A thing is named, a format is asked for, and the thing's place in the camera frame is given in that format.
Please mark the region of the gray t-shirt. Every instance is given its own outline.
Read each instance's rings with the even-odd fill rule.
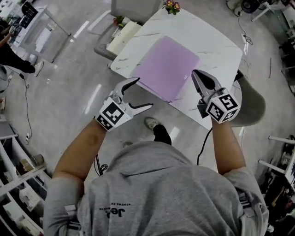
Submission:
[[[66,207],[71,205],[76,212]],[[221,176],[161,142],[125,148],[85,194],[73,180],[53,179],[45,204],[45,236],[75,233],[68,228],[76,215],[80,235],[86,236],[262,236],[268,220],[248,168]]]

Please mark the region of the black pants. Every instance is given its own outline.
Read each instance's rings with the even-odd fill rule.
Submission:
[[[8,45],[2,51],[2,55],[0,56],[0,64],[14,67],[24,73],[35,72],[35,67],[33,67],[29,61],[24,61],[19,56],[17,56]]]
[[[171,138],[166,128],[162,126],[161,124],[158,124],[154,127],[153,134],[155,135],[155,139],[154,139],[155,142],[164,142],[169,145],[172,144]]]

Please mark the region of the black basket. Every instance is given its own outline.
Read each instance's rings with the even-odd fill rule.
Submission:
[[[37,15],[38,11],[28,2],[25,2],[22,6],[22,13],[24,17],[20,22],[20,26],[27,28],[32,19]]]

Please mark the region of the gray shirt sleeve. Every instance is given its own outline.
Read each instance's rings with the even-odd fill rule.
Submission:
[[[52,179],[48,187],[44,209],[45,236],[68,235],[68,223],[76,216],[76,212],[69,214],[65,207],[77,204],[84,194],[79,184],[71,179],[58,177]]]
[[[242,167],[224,174],[224,177],[234,185],[240,201],[246,199],[244,215],[240,219],[241,235],[264,236],[268,224],[268,209],[253,173],[249,168]]]

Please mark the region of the flower bouquet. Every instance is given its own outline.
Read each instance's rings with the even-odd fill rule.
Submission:
[[[168,14],[176,15],[176,13],[180,12],[180,5],[178,2],[174,2],[172,0],[167,0],[163,3],[163,8],[168,11]]]

